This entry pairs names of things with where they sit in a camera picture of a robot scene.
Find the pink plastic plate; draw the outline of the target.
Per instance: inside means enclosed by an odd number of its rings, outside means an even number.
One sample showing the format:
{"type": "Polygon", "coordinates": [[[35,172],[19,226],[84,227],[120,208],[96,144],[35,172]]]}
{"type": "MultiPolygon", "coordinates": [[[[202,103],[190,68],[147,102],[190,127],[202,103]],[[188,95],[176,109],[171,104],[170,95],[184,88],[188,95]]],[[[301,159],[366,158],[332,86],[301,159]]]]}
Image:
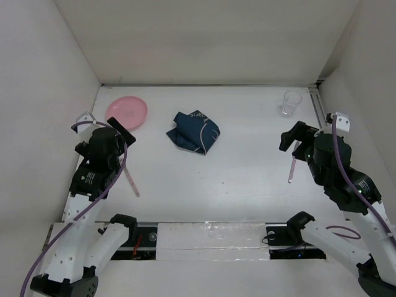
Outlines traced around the pink plastic plate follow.
{"type": "Polygon", "coordinates": [[[146,102],[135,96],[121,97],[112,102],[106,113],[106,119],[114,117],[127,130],[138,128],[146,120],[148,107],[146,102]]]}

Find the pink plastic utensil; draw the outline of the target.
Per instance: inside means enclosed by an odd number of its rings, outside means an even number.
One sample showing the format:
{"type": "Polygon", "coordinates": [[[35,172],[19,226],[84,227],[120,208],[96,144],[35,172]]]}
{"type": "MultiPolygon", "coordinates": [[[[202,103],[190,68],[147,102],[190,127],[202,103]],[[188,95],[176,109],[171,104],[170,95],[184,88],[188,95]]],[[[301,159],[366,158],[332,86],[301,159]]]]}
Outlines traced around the pink plastic utensil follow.
{"type": "Polygon", "coordinates": [[[292,162],[291,162],[290,172],[289,172],[289,175],[288,175],[288,183],[289,184],[292,183],[294,172],[295,172],[295,165],[296,165],[296,158],[295,158],[295,156],[293,154],[296,151],[296,149],[299,147],[299,145],[300,145],[300,142],[296,141],[294,149],[293,149],[293,153],[291,154],[292,155],[292,162]]]}
{"type": "Polygon", "coordinates": [[[126,178],[127,178],[128,182],[129,182],[129,184],[130,184],[135,196],[136,197],[140,197],[140,192],[139,192],[139,190],[138,190],[138,188],[137,188],[137,186],[136,186],[136,184],[135,184],[135,182],[134,182],[134,180],[133,180],[133,178],[132,178],[132,176],[131,176],[131,174],[130,174],[130,172],[129,172],[129,170],[128,170],[128,168],[126,166],[124,167],[124,173],[126,175],[126,178]]]}

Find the navy blue cloth placemat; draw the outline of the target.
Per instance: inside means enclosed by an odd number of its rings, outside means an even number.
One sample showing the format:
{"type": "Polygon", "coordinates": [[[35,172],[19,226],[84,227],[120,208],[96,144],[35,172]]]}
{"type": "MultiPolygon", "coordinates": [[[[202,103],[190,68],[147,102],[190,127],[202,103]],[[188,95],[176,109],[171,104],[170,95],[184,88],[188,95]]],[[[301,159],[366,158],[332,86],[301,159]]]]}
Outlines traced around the navy blue cloth placemat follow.
{"type": "Polygon", "coordinates": [[[166,134],[179,148],[206,155],[219,138],[219,127],[204,113],[195,110],[189,114],[178,112],[175,127],[166,134]]]}

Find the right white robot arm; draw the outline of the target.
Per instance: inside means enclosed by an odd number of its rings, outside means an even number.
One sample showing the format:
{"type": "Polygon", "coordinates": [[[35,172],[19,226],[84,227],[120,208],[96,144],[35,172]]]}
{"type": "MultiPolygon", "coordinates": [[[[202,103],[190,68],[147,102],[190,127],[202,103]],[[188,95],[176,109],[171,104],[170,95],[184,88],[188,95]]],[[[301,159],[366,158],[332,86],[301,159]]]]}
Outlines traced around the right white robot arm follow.
{"type": "Polygon", "coordinates": [[[395,296],[395,227],[372,178],[351,166],[352,148],[338,134],[347,125],[338,117],[330,124],[331,132],[325,133],[298,121],[281,134],[279,149],[286,152],[299,143],[292,156],[307,164],[314,183],[355,227],[365,247],[343,239],[296,202],[290,202],[297,214],[286,221],[286,236],[292,249],[311,245],[343,265],[368,296],[395,296]]]}

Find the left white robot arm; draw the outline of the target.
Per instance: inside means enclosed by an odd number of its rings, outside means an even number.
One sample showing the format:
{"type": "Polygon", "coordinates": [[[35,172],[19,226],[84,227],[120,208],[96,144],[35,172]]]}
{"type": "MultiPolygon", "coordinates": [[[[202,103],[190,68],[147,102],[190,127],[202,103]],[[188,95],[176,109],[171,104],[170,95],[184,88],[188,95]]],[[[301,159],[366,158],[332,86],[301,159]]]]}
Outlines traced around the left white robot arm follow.
{"type": "Polygon", "coordinates": [[[114,117],[102,123],[89,112],[71,128],[81,138],[75,151],[83,160],[72,177],[64,226],[35,261],[39,264],[55,245],[48,267],[37,276],[31,268],[22,287],[43,296],[95,296],[105,265],[118,248],[134,244],[138,237],[136,218],[116,214],[92,243],[97,216],[126,167],[127,149],[135,137],[114,117]]]}

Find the aluminium corner rail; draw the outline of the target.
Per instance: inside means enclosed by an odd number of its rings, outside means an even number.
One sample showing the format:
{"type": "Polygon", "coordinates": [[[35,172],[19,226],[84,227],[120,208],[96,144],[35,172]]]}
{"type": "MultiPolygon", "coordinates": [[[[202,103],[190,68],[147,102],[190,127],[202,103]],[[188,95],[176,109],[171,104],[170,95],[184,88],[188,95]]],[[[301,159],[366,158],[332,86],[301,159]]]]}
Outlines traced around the aluminium corner rail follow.
{"type": "Polygon", "coordinates": [[[324,129],[328,126],[326,116],[327,113],[322,104],[321,95],[316,83],[309,84],[308,86],[309,94],[311,97],[312,105],[316,114],[316,118],[320,129],[324,129]]]}

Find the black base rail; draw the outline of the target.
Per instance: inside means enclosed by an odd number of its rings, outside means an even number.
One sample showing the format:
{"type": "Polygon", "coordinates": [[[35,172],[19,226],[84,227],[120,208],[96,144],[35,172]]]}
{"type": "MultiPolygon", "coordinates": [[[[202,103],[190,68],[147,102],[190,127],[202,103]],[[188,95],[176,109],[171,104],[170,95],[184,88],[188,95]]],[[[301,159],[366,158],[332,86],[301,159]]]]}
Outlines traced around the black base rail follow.
{"type": "Polygon", "coordinates": [[[311,246],[278,252],[269,246],[265,223],[139,223],[137,237],[123,244],[113,260],[265,261],[270,259],[325,259],[311,246]]]}

